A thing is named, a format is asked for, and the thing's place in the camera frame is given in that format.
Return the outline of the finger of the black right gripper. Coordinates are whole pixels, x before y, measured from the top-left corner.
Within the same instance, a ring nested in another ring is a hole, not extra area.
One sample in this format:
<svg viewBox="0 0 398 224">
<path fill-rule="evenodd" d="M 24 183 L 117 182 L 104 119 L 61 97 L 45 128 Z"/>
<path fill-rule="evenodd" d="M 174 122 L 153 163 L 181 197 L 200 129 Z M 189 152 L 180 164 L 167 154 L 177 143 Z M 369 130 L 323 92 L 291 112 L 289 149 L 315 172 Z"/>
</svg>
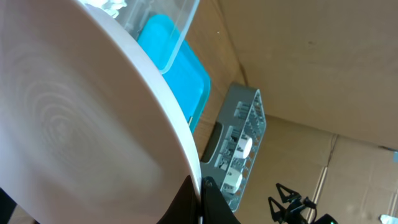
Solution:
<svg viewBox="0 0 398 224">
<path fill-rule="evenodd" d="M 298 192 L 296 192 L 292 189 L 289 189 L 280 183 L 276 183 L 275 186 L 277 188 L 277 191 L 278 191 L 283 203 L 287 203 L 287 202 L 291 203 L 295 200 L 301 199 L 301 195 Z"/>
<path fill-rule="evenodd" d="M 286 221 L 286 213 L 287 210 L 284 208 L 279 202 L 277 202 L 272 197 L 268 197 L 268 202 L 271 210 L 271 217 L 274 222 L 278 223 L 287 223 Z M 274 205 L 279 209 L 278 211 L 274 210 Z"/>
</svg>

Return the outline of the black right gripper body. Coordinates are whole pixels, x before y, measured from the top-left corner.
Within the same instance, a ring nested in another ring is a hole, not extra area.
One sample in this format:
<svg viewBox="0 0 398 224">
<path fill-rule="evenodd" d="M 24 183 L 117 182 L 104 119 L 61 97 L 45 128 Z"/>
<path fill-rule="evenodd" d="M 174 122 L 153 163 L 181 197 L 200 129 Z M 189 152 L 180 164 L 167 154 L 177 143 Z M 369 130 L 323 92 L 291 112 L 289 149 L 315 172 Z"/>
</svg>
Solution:
<svg viewBox="0 0 398 224">
<path fill-rule="evenodd" d="M 308 197 L 305 197 L 303 202 L 301 198 L 288 199 L 289 206 L 285 209 L 282 215 L 284 223 L 288 224 L 314 224 L 317 217 L 317 205 Z M 315 216 L 312 221 L 307 221 L 301 213 L 306 209 L 311 208 L 315 211 Z"/>
</svg>

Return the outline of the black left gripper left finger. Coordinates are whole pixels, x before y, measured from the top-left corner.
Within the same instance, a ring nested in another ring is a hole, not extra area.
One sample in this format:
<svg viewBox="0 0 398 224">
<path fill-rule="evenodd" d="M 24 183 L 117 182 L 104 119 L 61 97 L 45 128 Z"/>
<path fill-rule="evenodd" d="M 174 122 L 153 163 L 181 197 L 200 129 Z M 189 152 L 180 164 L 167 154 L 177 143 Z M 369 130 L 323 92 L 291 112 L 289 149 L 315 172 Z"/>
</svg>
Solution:
<svg viewBox="0 0 398 224">
<path fill-rule="evenodd" d="M 197 206 L 192 178 L 188 175 L 157 224 L 196 224 L 198 223 Z"/>
</svg>

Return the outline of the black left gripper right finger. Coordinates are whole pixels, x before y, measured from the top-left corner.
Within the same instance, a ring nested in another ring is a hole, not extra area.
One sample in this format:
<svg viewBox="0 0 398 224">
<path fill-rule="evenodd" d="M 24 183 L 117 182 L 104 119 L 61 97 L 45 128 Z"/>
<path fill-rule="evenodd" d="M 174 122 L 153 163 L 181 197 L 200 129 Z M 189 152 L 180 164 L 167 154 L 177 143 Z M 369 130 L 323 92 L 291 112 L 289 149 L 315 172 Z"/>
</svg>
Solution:
<svg viewBox="0 0 398 224">
<path fill-rule="evenodd" d="M 203 224 L 240 224 L 210 176 L 202 179 L 201 212 Z"/>
</svg>

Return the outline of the grey saucer bowl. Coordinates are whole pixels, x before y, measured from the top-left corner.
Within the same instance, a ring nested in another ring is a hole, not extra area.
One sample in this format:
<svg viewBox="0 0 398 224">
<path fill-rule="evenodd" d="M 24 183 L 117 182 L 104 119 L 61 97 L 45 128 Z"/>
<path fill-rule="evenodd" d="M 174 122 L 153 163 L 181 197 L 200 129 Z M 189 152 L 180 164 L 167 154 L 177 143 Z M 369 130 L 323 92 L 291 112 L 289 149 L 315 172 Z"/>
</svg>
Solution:
<svg viewBox="0 0 398 224">
<path fill-rule="evenodd" d="M 230 194 L 235 194 L 242 182 L 243 175 L 240 171 L 230 168 L 224 179 L 224 183 L 227 185 L 226 191 Z"/>
</svg>

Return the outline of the small white bowl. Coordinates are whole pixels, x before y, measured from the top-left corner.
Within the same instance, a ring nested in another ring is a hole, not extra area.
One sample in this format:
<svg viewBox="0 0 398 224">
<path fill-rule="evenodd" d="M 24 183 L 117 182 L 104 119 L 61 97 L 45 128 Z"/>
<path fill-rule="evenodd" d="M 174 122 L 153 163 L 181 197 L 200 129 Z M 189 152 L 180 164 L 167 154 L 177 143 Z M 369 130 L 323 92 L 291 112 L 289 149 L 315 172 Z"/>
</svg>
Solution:
<svg viewBox="0 0 398 224">
<path fill-rule="evenodd" d="M 243 134 L 237 143 L 237 148 L 234 152 L 234 157 L 238 159 L 245 159 L 251 152 L 253 140 L 250 136 Z"/>
</svg>

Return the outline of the large white plate with crumbs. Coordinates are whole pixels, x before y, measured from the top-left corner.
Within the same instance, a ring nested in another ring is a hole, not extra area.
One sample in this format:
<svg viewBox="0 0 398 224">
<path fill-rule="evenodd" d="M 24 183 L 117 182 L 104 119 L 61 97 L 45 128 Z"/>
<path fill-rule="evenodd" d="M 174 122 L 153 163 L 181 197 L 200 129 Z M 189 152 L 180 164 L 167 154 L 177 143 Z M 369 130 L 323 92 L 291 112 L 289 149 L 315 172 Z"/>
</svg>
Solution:
<svg viewBox="0 0 398 224">
<path fill-rule="evenodd" d="M 1 2 L 1 187 L 40 223 L 156 223 L 197 149 L 162 74 L 80 1 Z"/>
</svg>

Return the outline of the white napkin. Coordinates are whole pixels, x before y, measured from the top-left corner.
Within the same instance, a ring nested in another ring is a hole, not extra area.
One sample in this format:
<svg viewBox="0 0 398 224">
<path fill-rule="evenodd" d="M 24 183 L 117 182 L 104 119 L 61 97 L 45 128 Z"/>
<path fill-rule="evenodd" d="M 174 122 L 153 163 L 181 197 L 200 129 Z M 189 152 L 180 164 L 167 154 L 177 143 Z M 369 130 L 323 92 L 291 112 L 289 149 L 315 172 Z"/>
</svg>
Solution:
<svg viewBox="0 0 398 224">
<path fill-rule="evenodd" d="M 114 19 L 119 16 L 119 10 L 127 6 L 125 0 L 81 0 L 81 2 L 101 9 Z"/>
</svg>

